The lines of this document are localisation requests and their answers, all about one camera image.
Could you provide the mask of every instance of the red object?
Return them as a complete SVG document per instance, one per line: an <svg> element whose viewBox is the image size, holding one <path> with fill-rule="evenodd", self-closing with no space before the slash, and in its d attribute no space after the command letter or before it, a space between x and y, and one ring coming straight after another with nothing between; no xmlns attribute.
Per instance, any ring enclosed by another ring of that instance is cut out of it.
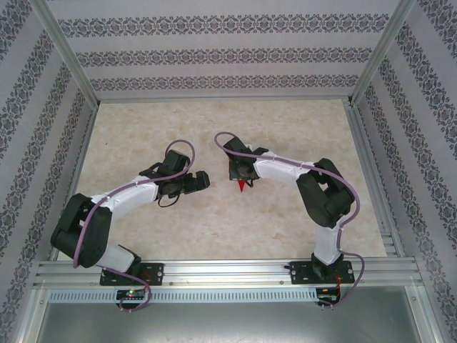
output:
<svg viewBox="0 0 457 343"><path fill-rule="evenodd" d="M238 180L238 185L240 186L240 191L243 193L244 185L246 184L246 181L244 180Z"/></svg>

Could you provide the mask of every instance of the black mounting plate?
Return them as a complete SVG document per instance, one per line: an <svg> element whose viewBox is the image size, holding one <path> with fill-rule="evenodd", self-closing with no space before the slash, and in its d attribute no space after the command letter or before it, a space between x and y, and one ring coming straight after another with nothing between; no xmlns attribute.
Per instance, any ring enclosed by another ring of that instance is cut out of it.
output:
<svg viewBox="0 0 457 343"><path fill-rule="evenodd" d="M140 273L137 276L139 279L146 281L149 286L161 286L164 279L164 264L163 263L141 263ZM122 277L103 270L100 276L101 286L141 286L138 281Z"/></svg>
<svg viewBox="0 0 457 343"><path fill-rule="evenodd" d="M341 278L341 284L353 284L356 281L350 261L341 261L335 271L327 275L325 280L316 275L311 261L290 262L286 268L291 274L292 284L337 284L338 275Z"/></svg>

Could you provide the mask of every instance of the patterned wallpaper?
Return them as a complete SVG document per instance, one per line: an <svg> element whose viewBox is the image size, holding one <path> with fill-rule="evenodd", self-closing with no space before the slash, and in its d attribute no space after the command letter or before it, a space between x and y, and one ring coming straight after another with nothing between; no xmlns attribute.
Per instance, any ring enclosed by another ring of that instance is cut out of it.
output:
<svg viewBox="0 0 457 343"><path fill-rule="evenodd" d="M417 1L359 104L445 342L457 342L456 18L456 2Z"/></svg>
<svg viewBox="0 0 457 343"><path fill-rule="evenodd" d="M0 3L0 342L14 335L91 110L29 4Z"/></svg>
<svg viewBox="0 0 457 343"><path fill-rule="evenodd" d="M349 95L397 3L56 0L49 6L99 98L118 99Z"/></svg>

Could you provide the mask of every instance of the enclosure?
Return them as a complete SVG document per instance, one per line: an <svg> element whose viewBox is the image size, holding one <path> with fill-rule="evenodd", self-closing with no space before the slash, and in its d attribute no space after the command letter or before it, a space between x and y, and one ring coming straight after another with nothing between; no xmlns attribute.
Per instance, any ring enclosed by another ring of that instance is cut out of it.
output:
<svg viewBox="0 0 457 343"><path fill-rule="evenodd" d="M457 342L456 7L3 0L1 342ZM366 270L345 304L291 282L314 223L289 185L241 193L219 131L327 157L356 188L342 247ZM211 186L113 225L110 242L164 264L151 304L121 313L125 287L73 269L51 235L73 194L131 181L174 139Z"/></svg>

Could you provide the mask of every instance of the beige marble surface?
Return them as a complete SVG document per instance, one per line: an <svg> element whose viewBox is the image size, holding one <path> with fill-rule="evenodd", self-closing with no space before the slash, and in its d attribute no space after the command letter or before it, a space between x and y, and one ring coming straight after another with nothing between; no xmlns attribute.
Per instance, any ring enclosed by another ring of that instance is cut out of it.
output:
<svg viewBox="0 0 457 343"><path fill-rule="evenodd" d="M111 226L110 241L143 259L275 259L309 257L316 225L298 189L260 180L240 193L228 159L213 143L232 131L253 147L292 159L331 159L355 186L361 213L346 227L342 247L385 256L366 183L341 101L184 102L103 104L91 137L78 192L93 195L132 180L162 161L174 139L196 147L192 172L205 170L211 187L182 196L170 208L147 204ZM190 154L185 145L175 149Z"/></svg>

